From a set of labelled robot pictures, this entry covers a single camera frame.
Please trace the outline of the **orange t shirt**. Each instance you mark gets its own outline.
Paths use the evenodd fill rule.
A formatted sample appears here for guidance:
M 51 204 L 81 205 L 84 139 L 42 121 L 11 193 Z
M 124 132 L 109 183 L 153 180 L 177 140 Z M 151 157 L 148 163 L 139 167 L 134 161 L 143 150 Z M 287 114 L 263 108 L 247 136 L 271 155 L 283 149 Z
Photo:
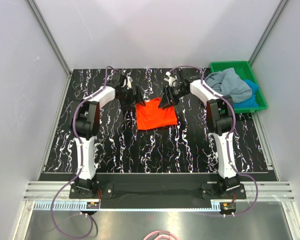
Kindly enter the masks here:
M 135 106 L 136 124 L 139 131 L 173 126 L 178 123 L 175 108 L 173 106 L 165 109 L 159 108 L 161 100 L 160 97 L 156 97 L 146 101 L 145 106 L 139 103 Z

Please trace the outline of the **grey-blue t shirt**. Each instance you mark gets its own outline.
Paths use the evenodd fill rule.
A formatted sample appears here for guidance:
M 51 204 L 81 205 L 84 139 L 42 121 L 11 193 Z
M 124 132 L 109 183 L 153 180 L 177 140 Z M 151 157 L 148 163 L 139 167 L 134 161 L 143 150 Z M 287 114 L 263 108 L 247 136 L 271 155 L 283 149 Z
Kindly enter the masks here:
M 234 104 L 244 102 L 253 95 L 253 90 L 239 77 L 233 67 L 212 72 L 204 81 L 217 93 L 230 96 Z

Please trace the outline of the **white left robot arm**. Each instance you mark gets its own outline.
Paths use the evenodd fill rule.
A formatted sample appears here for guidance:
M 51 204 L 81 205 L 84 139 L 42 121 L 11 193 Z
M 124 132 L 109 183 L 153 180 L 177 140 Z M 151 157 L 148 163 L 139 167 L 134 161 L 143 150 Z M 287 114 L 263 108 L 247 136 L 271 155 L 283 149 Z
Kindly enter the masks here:
M 100 129 L 100 110 L 113 100 L 120 106 L 132 111 L 136 104 L 145 106 L 140 88 L 132 87 L 132 78 L 115 73 L 96 92 L 75 99 L 70 117 L 70 129 L 74 135 L 77 149 L 77 171 L 70 180 L 71 191 L 93 198 L 101 193 L 96 179 L 94 146 Z

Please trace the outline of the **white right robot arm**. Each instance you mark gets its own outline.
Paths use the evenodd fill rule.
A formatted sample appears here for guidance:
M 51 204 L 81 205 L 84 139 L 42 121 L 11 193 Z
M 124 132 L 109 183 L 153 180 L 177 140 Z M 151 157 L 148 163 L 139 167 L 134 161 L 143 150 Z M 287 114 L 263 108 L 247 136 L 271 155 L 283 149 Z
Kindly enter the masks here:
M 240 180 L 233 150 L 236 118 L 232 98 L 217 93 L 203 79 L 190 82 L 182 70 L 178 71 L 178 76 L 179 78 L 173 77 L 171 71 L 165 73 L 164 80 L 168 84 L 162 89 L 163 96 L 158 107 L 174 107 L 180 102 L 180 98 L 188 94 L 196 96 L 205 104 L 206 125 L 213 134 L 218 157 L 218 181 L 206 193 L 233 199 L 240 193 Z

